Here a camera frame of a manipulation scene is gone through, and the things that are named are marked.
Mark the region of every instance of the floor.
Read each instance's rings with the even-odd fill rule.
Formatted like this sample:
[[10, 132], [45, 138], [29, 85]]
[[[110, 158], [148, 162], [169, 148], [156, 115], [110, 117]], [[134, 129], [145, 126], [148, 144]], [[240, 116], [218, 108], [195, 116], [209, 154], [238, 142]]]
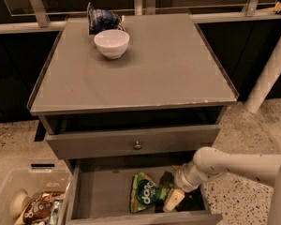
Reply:
[[[242, 102], [229, 106], [214, 147], [224, 152], [281, 154], [281, 98], [266, 100], [252, 114]], [[8, 173], [29, 169], [31, 163], [53, 162], [66, 168], [45, 142], [34, 142], [37, 121], [0, 124], [0, 187]], [[226, 174], [202, 189], [212, 213], [221, 213], [219, 225], [266, 224], [273, 189]]]

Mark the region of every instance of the white bowl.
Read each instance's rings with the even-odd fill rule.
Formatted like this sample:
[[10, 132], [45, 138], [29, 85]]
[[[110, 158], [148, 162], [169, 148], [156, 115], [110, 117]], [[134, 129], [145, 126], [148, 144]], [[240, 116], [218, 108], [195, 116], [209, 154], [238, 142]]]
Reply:
[[94, 42], [98, 50], [110, 59], [123, 55], [129, 44], [130, 36], [121, 30], [105, 30], [95, 35]]
[[10, 216], [15, 219], [17, 218], [26, 205], [30, 202], [30, 197], [28, 196], [27, 192], [24, 189], [21, 189], [13, 195], [10, 206], [9, 206], [9, 214]]

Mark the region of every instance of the drawer knob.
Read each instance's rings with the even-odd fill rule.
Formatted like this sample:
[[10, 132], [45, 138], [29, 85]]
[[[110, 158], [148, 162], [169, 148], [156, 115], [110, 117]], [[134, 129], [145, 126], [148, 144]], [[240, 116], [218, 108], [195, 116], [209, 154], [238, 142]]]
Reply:
[[140, 141], [135, 141], [133, 148], [135, 150], [140, 150], [141, 149], [141, 143]]

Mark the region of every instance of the green chip bag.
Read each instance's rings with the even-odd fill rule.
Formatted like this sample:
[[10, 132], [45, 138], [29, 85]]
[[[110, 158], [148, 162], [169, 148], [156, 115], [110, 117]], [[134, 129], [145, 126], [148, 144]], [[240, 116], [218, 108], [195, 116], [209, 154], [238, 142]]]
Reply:
[[131, 191], [130, 212], [137, 213], [165, 201], [172, 185], [157, 185], [145, 172], [134, 175]]

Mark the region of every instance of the drawer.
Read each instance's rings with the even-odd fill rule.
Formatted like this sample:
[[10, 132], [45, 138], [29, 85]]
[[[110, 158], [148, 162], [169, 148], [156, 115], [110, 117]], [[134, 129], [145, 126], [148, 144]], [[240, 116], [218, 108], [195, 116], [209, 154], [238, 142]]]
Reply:
[[180, 165], [191, 160], [191, 156], [185, 157], [184, 153], [181, 154], [167, 158], [164, 155], [155, 155], [143, 159], [141, 163], [137, 159], [127, 160], [126, 157], [79, 160], [74, 171], [74, 189], [71, 191], [66, 224], [217, 224], [222, 216], [211, 214], [200, 188], [186, 194], [188, 199], [174, 212], [164, 213], [163, 204], [160, 204], [140, 213], [130, 214], [133, 175], [145, 172], [157, 183], [165, 178], [172, 182], [171, 165]]
[[47, 135], [60, 159], [132, 156], [190, 151], [211, 145], [219, 125], [159, 127]]

